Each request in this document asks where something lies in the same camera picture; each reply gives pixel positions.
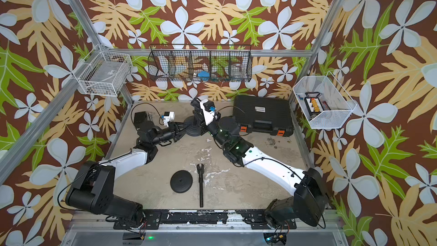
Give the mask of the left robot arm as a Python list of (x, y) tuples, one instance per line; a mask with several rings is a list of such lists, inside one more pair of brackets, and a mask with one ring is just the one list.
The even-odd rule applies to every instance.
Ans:
[(114, 182), (122, 175), (150, 163), (157, 155), (157, 146), (179, 141), (190, 127), (181, 122), (168, 122), (161, 129), (153, 121), (135, 124), (138, 134), (132, 151), (103, 162), (87, 162), (77, 173), (66, 196), (66, 204), (95, 215), (116, 218), (125, 229), (142, 227), (143, 206), (114, 195)]

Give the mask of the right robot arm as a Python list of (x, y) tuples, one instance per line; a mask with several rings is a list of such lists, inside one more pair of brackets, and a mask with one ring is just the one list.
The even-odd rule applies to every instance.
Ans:
[(290, 194), (288, 198), (272, 200), (265, 209), (265, 221), (269, 226), (278, 228), (299, 219), (309, 226), (326, 227), (324, 210), (328, 204), (328, 190), (319, 171), (297, 169), (268, 156), (240, 136), (232, 117), (204, 117), (200, 125), (211, 134), (234, 166), (254, 170)]

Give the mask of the black round stand base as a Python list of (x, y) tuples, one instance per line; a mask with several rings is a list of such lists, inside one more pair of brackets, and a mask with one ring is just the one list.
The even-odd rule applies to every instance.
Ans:
[(196, 116), (185, 119), (184, 129), (185, 133), (191, 137), (199, 137), (207, 132), (204, 120)]

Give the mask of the black microphone stand pole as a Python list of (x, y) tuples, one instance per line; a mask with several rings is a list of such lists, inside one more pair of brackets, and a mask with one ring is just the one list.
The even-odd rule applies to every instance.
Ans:
[(203, 110), (200, 107), (201, 100), (198, 97), (193, 98), (191, 101), (191, 106), (193, 107), (193, 125), (201, 126), (204, 121)]

